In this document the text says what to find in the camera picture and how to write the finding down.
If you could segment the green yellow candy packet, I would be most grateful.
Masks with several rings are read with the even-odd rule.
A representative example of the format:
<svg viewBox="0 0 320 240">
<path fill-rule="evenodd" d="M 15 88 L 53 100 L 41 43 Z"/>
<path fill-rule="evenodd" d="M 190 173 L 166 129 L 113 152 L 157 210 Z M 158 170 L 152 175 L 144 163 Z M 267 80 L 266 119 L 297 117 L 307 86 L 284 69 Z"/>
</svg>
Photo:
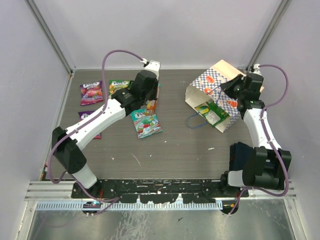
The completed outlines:
<svg viewBox="0 0 320 240">
<path fill-rule="evenodd" d="M 130 80 L 109 80 L 109 94 L 108 98 L 110 99 L 111 96 L 118 91 L 119 89 L 127 88 L 131 84 Z"/>
</svg>

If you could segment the checkered paper bag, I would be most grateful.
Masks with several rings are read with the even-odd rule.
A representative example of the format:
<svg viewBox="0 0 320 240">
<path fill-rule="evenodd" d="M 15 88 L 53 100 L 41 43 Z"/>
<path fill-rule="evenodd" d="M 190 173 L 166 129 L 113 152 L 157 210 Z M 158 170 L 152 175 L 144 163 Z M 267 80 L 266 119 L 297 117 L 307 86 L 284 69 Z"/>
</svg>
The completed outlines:
<svg viewBox="0 0 320 240">
<path fill-rule="evenodd" d="M 225 121 L 213 127 L 221 133 L 224 133 L 235 123 L 241 117 L 241 113 L 237 109 L 240 101 L 227 96 L 220 84 L 226 83 L 238 75 L 242 76 L 243 73 L 222 59 L 198 76 L 185 91 L 185 102 L 192 109 L 195 110 L 196 106 L 204 102 L 215 102 L 229 114 Z"/>
</svg>

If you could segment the purple candy snack packet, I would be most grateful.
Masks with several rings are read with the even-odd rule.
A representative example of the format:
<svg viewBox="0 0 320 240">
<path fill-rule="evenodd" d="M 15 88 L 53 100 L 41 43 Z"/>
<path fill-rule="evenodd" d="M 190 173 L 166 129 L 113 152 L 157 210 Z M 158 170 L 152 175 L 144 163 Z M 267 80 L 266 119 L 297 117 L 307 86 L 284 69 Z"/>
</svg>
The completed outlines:
<svg viewBox="0 0 320 240">
<path fill-rule="evenodd" d="M 102 81 L 85 83 L 80 85 L 81 106 L 92 105 L 104 101 Z"/>
</svg>

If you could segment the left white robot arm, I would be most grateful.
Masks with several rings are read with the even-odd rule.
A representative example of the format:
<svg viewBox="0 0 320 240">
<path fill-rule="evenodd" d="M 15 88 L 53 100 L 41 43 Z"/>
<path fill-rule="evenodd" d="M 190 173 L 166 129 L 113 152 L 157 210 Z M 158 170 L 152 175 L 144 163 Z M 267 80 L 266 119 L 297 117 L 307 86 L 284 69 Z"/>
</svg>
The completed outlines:
<svg viewBox="0 0 320 240">
<path fill-rule="evenodd" d="M 101 184 L 82 150 L 110 125 L 140 109 L 147 101 L 156 100 L 158 84 L 158 70 L 141 70 L 128 87 L 117 90 L 91 115 L 67 129 L 58 126 L 53 130 L 49 156 L 59 161 L 88 198 L 99 195 Z"/>
</svg>

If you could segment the orange fruit candy packet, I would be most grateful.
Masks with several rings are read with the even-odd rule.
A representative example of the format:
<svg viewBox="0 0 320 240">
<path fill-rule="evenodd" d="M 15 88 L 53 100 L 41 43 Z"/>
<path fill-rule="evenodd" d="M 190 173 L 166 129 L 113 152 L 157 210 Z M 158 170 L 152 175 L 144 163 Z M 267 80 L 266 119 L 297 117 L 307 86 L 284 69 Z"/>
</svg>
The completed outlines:
<svg viewBox="0 0 320 240">
<path fill-rule="evenodd" d="M 158 100 L 159 100 L 160 87 L 161 87 L 161 84 L 159 84 L 158 87 L 157 87 L 155 100 L 149 100 L 147 102 L 147 106 L 146 106 L 146 109 L 145 109 L 145 114 L 147 116 L 153 115 L 155 113 L 155 111 L 156 111 L 157 103 L 158 103 Z"/>
</svg>

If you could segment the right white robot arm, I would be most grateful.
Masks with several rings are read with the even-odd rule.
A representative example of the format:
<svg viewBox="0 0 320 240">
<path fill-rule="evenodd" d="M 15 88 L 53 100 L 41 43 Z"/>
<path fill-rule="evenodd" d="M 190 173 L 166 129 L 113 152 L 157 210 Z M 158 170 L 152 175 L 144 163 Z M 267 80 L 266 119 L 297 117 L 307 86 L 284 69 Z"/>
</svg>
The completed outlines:
<svg viewBox="0 0 320 240">
<path fill-rule="evenodd" d="M 257 189 L 275 197 L 289 190 L 288 169 L 292 160 L 289 151 L 276 141 L 268 122 L 267 106 L 260 100 L 264 78 L 259 71 L 220 84 L 221 90 L 237 101 L 237 109 L 246 124 L 253 150 L 241 170 L 231 170 L 221 176 L 219 191 L 231 197 L 238 189 Z"/>
</svg>

